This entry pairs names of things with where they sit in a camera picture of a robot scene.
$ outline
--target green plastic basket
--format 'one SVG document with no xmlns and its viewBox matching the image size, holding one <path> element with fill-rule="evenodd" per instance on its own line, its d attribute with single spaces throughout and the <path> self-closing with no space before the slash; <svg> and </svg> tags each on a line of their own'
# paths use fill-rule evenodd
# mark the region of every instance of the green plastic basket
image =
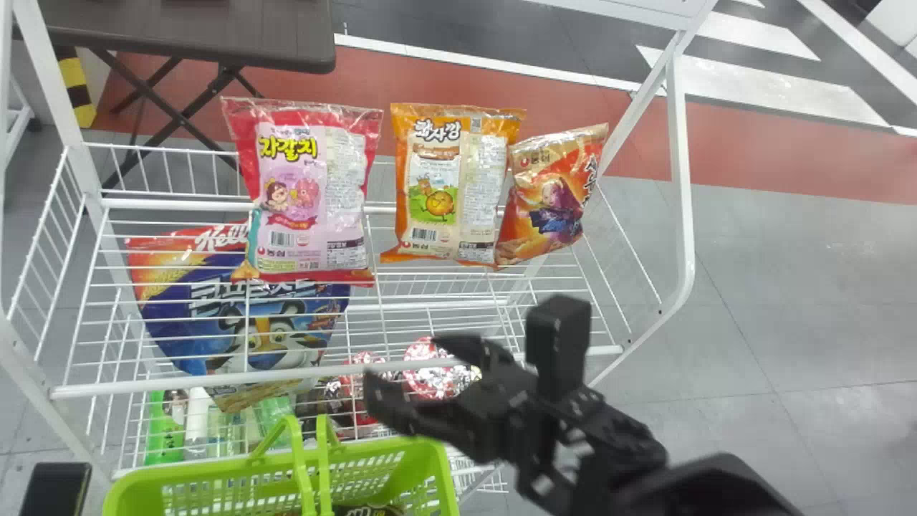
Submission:
<svg viewBox="0 0 917 516">
<path fill-rule="evenodd" d="M 315 449 L 303 449 L 294 416 L 271 429 L 247 458 L 152 467 L 119 479 L 104 516 L 332 516 L 332 505 L 393 504 L 417 516 L 458 516 L 446 450 L 423 438 L 340 443 L 330 421 L 316 422 Z M 265 454 L 284 432 L 293 450 Z"/>
</svg>

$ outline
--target yellow black striped pole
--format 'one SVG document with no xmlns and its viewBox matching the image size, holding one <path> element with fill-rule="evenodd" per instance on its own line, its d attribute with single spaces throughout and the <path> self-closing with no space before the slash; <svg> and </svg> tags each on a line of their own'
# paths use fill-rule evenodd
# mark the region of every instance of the yellow black striped pole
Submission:
<svg viewBox="0 0 917 516">
<path fill-rule="evenodd" d="M 73 106 L 76 121 L 81 128 L 88 129 L 95 120 L 95 106 L 89 98 L 86 74 L 83 73 L 80 58 L 76 56 L 76 49 L 55 46 L 54 54 L 57 56 L 58 66 L 61 67 L 63 82 L 67 85 L 67 94 L 70 95 L 70 104 Z"/>
</svg>

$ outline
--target white bottle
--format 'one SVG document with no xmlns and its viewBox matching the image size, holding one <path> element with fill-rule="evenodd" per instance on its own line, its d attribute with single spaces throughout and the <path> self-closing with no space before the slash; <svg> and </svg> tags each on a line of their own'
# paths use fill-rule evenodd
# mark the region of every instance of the white bottle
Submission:
<svg viewBox="0 0 917 516">
<path fill-rule="evenodd" d="M 207 413 L 214 401 L 203 387 L 188 391 L 188 415 L 184 425 L 184 460 L 207 457 Z"/>
</svg>

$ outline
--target orange snack bag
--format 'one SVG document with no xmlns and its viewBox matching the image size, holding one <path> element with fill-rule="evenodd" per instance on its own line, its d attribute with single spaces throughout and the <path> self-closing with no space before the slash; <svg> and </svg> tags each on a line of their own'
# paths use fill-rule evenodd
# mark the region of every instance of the orange snack bag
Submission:
<svg viewBox="0 0 917 516">
<path fill-rule="evenodd" d="M 518 264 L 582 236 L 608 124 L 536 136 L 510 146 L 513 186 L 497 240 L 498 265 Z"/>
<path fill-rule="evenodd" d="M 383 263 L 493 265 L 506 146 L 524 117 L 522 109 L 392 104 L 398 246 Z"/>
</svg>

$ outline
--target blue snack bag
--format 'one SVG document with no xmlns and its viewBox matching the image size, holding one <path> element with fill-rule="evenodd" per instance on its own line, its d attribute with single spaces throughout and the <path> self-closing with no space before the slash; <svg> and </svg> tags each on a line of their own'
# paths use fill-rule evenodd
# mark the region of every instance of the blue snack bag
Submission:
<svg viewBox="0 0 917 516">
<path fill-rule="evenodd" d="M 230 276 L 245 259 L 247 239 L 248 224 L 240 221 L 126 242 L 147 331 L 186 373 L 319 365 L 337 318 L 347 307 L 348 285 L 304 280 L 233 283 Z M 222 411 L 237 412 L 314 383 L 294 379 L 205 389 Z"/>
</svg>

